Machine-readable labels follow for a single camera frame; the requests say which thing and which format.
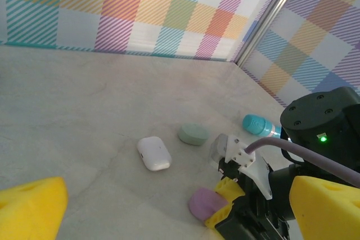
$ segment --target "bottle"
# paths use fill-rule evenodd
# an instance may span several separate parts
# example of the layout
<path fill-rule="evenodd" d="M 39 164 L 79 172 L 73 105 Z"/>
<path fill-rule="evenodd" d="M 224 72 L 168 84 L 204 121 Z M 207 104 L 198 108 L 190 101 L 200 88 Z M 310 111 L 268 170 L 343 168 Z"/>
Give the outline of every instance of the bottle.
<path fill-rule="evenodd" d="M 246 115 L 242 127 L 253 135 L 280 138 L 281 127 L 258 115 Z"/>

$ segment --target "plaid wall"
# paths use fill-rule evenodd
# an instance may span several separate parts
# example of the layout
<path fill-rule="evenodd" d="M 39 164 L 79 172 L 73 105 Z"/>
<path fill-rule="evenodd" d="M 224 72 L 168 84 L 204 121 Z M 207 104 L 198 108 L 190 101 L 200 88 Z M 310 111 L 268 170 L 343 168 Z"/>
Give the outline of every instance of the plaid wall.
<path fill-rule="evenodd" d="M 0 43 L 225 61 L 262 0 L 0 0 Z"/>
<path fill-rule="evenodd" d="M 360 94 L 360 0 L 289 0 L 243 70 L 283 106 L 340 86 Z"/>
<path fill-rule="evenodd" d="M 244 46 L 245 42 L 248 40 L 251 32 L 255 29 L 256 25 L 258 24 L 260 18 L 263 16 L 265 10 L 267 9 L 271 1 L 272 0 L 265 0 L 259 3 L 257 9 L 255 9 L 253 12 L 252 17 L 247 24 L 247 27 L 245 27 L 240 33 L 240 36 L 238 37 L 236 43 L 230 50 L 227 56 L 227 61 L 234 62 L 236 60 L 236 57 L 239 55 L 240 50 Z"/>

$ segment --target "green bar of soap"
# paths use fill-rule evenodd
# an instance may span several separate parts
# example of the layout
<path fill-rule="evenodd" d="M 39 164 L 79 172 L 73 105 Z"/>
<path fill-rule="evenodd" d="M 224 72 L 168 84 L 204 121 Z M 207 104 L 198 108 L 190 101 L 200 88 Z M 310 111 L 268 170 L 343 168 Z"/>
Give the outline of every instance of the green bar of soap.
<path fill-rule="evenodd" d="M 209 132 L 197 124 L 183 124 L 178 132 L 179 139 L 193 146 L 200 146 L 209 138 Z"/>

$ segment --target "robotic arm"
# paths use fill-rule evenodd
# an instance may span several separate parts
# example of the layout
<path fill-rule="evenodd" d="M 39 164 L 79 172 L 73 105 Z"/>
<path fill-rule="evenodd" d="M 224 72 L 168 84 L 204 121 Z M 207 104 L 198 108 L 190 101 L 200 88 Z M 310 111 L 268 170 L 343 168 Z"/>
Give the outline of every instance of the robotic arm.
<path fill-rule="evenodd" d="M 246 146 L 240 138 L 221 134 L 211 146 L 218 170 L 245 192 L 233 201 L 227 218 L 215 225 L 226 240 L 290 239 L 287 221 L 295 216 L 289 193 L 296 176 L 360 187 L 360 97 L 353 89 L 341 87 L 297 99 L 280 120 L 286 141 L 263 138 Z M 291 148 L 298 149 L 295 154 L 304 162 L 290 157 L 288 138 L 301 146 Z M 254 152 L 266 144 L 281 147 L 293 164 L 273 171 Z"/>

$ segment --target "metal rod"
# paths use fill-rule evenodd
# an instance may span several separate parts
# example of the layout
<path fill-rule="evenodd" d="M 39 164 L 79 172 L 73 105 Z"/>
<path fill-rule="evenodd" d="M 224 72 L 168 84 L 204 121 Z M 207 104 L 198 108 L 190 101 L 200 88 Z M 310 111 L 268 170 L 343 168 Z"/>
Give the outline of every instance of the metal rod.
<path fill-rule="evenodd" d="M 281 11 L 287 0 L 272 0 L 261 16 L 254 30 L 251 32 L 249 38 L 235 58 L 235 63 L 241 67 L 245 61 L 250 57 L 251 53 L 259 44 L 266 31 L 269 29 L 271 23 L 274 21 L 278 13 Z"/>

